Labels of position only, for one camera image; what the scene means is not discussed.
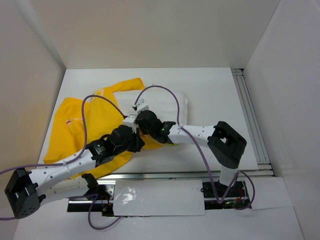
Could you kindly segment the white pillow with yellow edge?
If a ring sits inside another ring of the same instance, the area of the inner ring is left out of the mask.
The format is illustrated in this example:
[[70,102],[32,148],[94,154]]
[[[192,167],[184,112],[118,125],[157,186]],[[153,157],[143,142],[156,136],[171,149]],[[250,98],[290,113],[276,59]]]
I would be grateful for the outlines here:
[[188,121],[188,99],[181,91],[171,95],[168,91],[153,87],[141,95],[140,90],[120,91],[114,93],[118,107],[126,115],[134,112],[133,105],[137,98],[144,100],[149,110],[154,112],[162,122],[179,122],[186,125]]

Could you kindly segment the yellow pillowcase with white print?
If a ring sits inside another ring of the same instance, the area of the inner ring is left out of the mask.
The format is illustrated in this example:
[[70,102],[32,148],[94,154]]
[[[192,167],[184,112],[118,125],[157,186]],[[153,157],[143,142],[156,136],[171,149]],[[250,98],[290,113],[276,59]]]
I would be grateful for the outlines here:
[[84,127],[88,142],[111,133],[122,123],[123,111],[117,111],[107,101],[117,104],[114,93],[144,88],[140,78],[100,88],[94,92],[95,97],[85,103],[84,112],[81,112],[81,99],[66,97],[55,113],[44,163],[53,164],[80,151],[84,145]]

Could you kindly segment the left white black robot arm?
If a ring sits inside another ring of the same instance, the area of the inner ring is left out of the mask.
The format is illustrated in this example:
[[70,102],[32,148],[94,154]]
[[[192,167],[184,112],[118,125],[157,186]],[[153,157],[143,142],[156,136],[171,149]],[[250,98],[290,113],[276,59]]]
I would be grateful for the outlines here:
[[90,142],[75,155],[75,161],[67,157],[56,166],[29,171],[19,167],[4,190],[14,218],[26,218],[41,206],[65,198],[94,199],[103,189],[88,171],[111,162],[126,151],[139,152],[144,145],[138,131],[120,125],[110,134]]

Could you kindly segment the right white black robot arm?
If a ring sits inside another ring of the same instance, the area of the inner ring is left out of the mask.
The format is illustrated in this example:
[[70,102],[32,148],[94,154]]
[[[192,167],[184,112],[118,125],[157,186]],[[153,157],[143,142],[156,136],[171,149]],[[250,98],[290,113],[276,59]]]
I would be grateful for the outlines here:
[[135,123],[144,135],[161,144],[193,144],[207,147],[220,163],[218,190],[223,196],[230,196],[236,189],[236,174],[245,152],[247,141],[228,123],[219,121],[216,125],[179,125],[174,121],[162,122],[150,110],[137,115]]

